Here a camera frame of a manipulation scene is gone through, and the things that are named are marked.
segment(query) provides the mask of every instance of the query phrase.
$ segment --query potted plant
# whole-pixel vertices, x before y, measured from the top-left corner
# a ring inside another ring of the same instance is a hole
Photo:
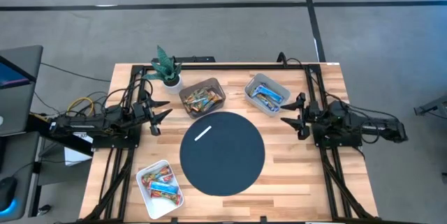
[[[156,72],[144,75],[143,78],[148,80],[161,80],[168,93],[178,94],[183,88],[182,77],[180,76],[182,63],[175,65],[174,59],[168,57],[166,52],[158,45],[156,46],[156,51],[160,64],[151,62]]]

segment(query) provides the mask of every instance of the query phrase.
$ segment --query computer mouse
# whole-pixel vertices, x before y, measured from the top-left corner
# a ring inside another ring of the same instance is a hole
[[[0,181],[0,211],[6,210],[14,199],[17,179],[6,177]]]

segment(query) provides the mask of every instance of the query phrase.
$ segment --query white pot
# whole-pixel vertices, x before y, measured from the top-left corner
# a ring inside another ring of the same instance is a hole
[[[163,86],[165,87],[166,92],[168,92],[169,94],[178,94],[183,89],[182,76],[179,75],[179,82],[176,85],[170,87],[163,83]]]

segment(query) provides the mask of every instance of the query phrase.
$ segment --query blue wrapper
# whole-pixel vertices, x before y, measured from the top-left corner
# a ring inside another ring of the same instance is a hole
[[[150,190],[157,190],[164,193],[177,194],[179,188],[178,186],[171,186],[163,182],[150,181],[147,186]]]

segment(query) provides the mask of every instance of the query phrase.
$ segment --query black floor line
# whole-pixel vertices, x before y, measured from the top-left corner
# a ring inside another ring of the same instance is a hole
[[[305,2],[230,2],[230,3],[162,3],[131,5],[81,5],[81,6],[12,6],[0,11],[76,11],[76,10],[156,10],[187,8],[293,8],[305,7]]]
[[[447,6],[447,1],[314,2],[314,7],[411,7],[411,6]]]
[[[318,22],[316,20],[314,2],[312,0],[306,0],[307,10],[309,11],[309,19],[312,27],[312,34],[314,35],[314,42],[316,45],[316,55],[319,62],[326,62],[324,55],[323,43],[321,42],[320,29],[318,28]]]

